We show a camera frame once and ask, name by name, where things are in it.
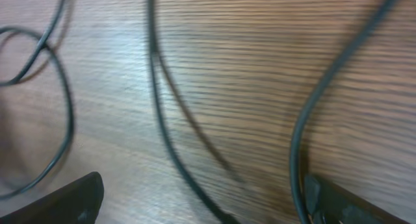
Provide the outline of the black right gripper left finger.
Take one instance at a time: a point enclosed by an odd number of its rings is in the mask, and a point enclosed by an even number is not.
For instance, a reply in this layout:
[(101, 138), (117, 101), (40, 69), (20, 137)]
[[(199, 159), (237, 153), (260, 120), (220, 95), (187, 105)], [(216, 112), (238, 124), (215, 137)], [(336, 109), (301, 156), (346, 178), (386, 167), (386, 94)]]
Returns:
[(1, 217), (1, 224), (94, 224), (104, 197), (98, 172), (91, 172), (53, 193)]

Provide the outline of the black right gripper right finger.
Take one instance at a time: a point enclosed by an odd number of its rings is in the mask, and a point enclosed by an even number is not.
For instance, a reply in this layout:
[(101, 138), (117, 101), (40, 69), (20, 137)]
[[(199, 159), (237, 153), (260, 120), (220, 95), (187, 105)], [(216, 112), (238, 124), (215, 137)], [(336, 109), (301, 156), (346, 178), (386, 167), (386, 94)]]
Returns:
[(304, 177), (304, 195), (305, 207), (313, 223), (408, 223), (318, 175)]

